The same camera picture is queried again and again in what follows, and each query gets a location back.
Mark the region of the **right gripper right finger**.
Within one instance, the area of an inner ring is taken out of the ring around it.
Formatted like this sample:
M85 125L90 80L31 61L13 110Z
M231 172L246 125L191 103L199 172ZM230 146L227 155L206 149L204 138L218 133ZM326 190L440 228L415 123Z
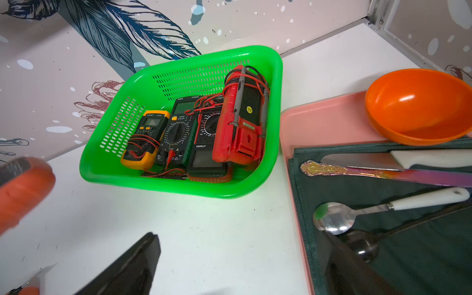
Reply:
M397 295L398 291L336 236L317 234L321 276L329 295Z

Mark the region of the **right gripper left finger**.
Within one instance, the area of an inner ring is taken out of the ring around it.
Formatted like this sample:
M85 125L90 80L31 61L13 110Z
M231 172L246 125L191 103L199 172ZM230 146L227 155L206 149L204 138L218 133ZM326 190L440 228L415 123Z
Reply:
M161 255L159 237L148 232L79 295L148 295Z

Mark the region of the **yellow multimeter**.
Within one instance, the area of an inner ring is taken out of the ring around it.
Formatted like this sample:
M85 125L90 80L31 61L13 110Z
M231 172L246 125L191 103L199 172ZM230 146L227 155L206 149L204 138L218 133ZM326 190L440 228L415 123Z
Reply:
M169 118L168 111L146 111L135 133L128 139L120 163L133 170L150 170L154 166Z

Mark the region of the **red black large multimeter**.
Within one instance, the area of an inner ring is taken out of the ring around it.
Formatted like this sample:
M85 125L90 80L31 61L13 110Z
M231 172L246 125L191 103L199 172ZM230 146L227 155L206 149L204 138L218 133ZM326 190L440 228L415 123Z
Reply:
M197 133L187 166L188 178L200 183L228 183L232 180L232 167L226 162L213 160L216 129L222 110L222 99L205 102L199 108Z

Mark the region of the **green plastic basket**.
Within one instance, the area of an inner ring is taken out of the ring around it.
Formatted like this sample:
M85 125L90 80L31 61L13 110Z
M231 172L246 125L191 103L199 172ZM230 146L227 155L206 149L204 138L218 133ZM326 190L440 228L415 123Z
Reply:
M282 76L280 55L261 45L150 66L115 95L80 174L149 191L248 194L277 158Z

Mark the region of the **orange multimeter with leads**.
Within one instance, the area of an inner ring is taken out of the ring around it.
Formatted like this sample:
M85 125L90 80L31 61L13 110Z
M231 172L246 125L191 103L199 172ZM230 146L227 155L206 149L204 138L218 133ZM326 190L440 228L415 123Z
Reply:
M52 167L34 157L19 157L1 166L1 233L20 220L53 190Z

